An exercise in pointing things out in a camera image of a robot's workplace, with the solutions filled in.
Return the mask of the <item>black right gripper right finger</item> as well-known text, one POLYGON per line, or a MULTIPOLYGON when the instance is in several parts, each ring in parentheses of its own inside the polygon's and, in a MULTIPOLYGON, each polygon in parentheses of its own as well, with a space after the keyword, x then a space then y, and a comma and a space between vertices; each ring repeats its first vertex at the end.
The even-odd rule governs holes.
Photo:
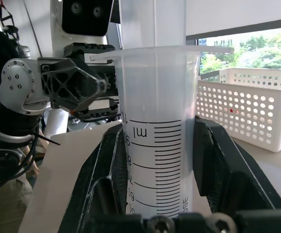
POLYGON ((255 159, 212 121, 195 117, 193 172, 213 213, 281 209, 281 197, 255 159))

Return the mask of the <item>lattice finger of the black left gripper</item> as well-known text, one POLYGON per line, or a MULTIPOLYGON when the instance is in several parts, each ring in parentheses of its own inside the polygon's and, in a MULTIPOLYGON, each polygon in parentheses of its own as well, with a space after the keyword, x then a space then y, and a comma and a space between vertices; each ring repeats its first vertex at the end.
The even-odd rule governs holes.
POLYGON ((78 58, 41 58, 40 77, 55 108, 82 111, 106 92, 106 80, 78 58))

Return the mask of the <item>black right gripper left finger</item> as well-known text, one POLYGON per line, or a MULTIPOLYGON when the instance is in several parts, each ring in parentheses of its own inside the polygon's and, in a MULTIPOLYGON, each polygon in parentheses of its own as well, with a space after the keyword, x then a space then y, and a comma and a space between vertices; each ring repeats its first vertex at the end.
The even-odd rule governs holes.
POLYGON ((92 216, 125 214, 126 159, 123 127, 112 126, 80 169, 60 232, 83 233, 92 216))

